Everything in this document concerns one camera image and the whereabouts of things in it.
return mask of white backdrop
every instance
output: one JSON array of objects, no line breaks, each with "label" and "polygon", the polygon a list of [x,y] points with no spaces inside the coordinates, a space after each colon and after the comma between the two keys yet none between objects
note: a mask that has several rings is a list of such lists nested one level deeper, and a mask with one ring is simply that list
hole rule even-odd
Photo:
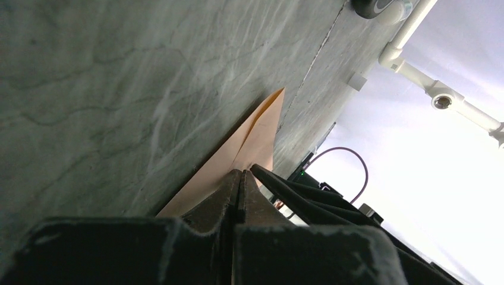
[{"label": "white backdrop", "polygon": [[[500,0],[439,1],[403,56],[504,121],[503,15]],[[504,156],[497,142],[462,116],[434,110],[398,74],[377,65],[367,78],[319,152],[359,152],[370,180],[357,207],[372,206],[385,228],[469,284],[502,284]],[[360,162],[344,151],[308,173],[348,200],[364,181]]]}]

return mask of black electronic device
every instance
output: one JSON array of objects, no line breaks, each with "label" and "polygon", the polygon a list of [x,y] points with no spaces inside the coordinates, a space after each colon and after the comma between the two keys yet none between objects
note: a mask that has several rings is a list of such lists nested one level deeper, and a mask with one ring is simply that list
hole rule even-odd
[{"label": "black electronic device", "polygon": [[352,0],[352,6],[357,15],[372,19],[387,8],[393,0]]}]

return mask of white bottle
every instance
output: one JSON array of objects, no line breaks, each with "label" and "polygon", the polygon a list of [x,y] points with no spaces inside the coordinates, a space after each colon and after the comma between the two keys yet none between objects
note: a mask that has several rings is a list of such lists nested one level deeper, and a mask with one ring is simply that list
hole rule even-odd
[{"label": "white bottle", "polygon": [[408,18],[411,11],[413,11],[413,3],[410,0],[394,0],[376,17],[376,20],[384,26],[391,26]]}]

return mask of wire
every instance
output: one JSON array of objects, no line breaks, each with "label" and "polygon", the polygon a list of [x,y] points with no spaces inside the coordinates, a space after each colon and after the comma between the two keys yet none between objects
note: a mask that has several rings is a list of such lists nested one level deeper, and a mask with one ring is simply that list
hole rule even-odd
[{"label": "wire", "polygon": [[321,156],[323,156],[324,154],[329,153],[333,150],[346,150],[346,151],[349,151],[349,152],[355,154],[355,156],[357,156],[357,158],[361,161],[362,165],[364,166],[364,172],[366,173],[366,179],[364,181],[364,186],[362,187],[361,191],[357,194],[357,196],[355,196],[355,198],[353,198],[352,201],[350,201],[350,204],[353,204],[357,199],[359,199],[359,197],[362,195],[362,193],[364,193],[364,190],[366,190],[366,187],[367,187],[367,182],[369,181],[369,172],[367,171],[366,163],[364,162],[363,158],[356,151],[354,151],[348,147],[332,147],[328,150],[323,151],[321,154],[316,156],[312,161],[308,162],[308,164],[306,165],[306,168],[304,170],[307,170],[308,167],[310,167],[310,165],[312,165],[317,159],[321,158]]}]

